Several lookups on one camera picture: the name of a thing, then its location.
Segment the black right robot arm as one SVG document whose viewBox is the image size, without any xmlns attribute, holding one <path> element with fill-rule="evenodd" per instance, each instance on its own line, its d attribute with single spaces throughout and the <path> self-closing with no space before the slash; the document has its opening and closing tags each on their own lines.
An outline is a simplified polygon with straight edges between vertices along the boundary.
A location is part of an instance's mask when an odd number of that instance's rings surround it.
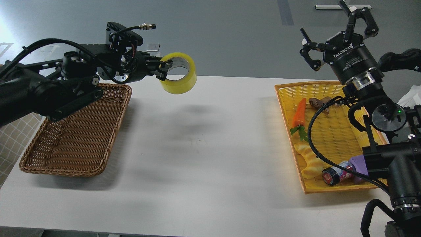
<svg viewBox="0 0 421 237">
<path fill-rule="evenodd" d="M 348 16 L 346 30 L 326 42 L 312 42 L 304 29 L 300 54 L 309 66 L 318 71 L 327 63 L 335 73 L 345 96 L 336 96 L 314 114 L 307 128 L 309 145 L 317 158 L 377 186 L 390 198 L 391 208 L 379 199 L 366 205 L 360 226 L 362 236 L 369 237 L 374 209 L 379 207 L 391 221 L 386 224 L 387 237 L 420 236 L 420 105 L 402 107 L 384 92 L 384 72 L 409 69 L 420 72 L 420 49 L 401 54 L 386 53 L 377 62 L 368 51 L 364 39 L 377 36 L 378 26 L 368 7 L 349 9 L 339 0 Z M 349 107 L 349 122 L 366 132 L 369 145 L 362 148 L 367 174 L 352 171 L 333 163 L 320 153 L 312 142 L 313 123 L 323 110 L 333 104 Z"/>
</svg>

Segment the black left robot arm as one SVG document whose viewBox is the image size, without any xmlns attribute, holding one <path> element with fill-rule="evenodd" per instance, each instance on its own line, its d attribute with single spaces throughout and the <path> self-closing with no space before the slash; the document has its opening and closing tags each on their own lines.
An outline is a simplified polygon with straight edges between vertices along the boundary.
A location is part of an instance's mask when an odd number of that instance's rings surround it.
<svg viewBox="0 0 421 237">
<path fill-rule="evenodd" d="M 1 66 L 1 126 L 30 113 L 37 113 L 55 122 L 99 100 L 103 90 L 100 80 L 127 84 L 155 75 L 167 79 L 173 60 L 138 51 L 143 38 L 134 32 L 155 29 L 144 23 L 125 27 L 108 22 L 104 44 L 78 44 L 63 39 L 41 39 L 23 47 L 12 61 Z M 33 64 L 21 60 L 47 45 L 62 43 L 75 48 L 61 59 Z"/>
</svg>

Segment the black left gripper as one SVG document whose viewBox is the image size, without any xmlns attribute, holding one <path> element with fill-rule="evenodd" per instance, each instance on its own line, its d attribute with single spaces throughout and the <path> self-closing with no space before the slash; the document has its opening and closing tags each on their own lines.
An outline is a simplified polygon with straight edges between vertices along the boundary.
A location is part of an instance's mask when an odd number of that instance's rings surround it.
<svg viewBox="0 0 421 237">
<path fill-rule="evenodd" d="M 173 60 L 162 61 L 162 57 L 150 55 L 149 53 L 135 53 L 123 55 L 120 63 L 122 71 L 115 73 L 115 83 L 127 84 L 142 80 L 145 76 L 155 75 L 159 80 L 165 81 L 167 73 L 173 66 Z"/>
</svg>

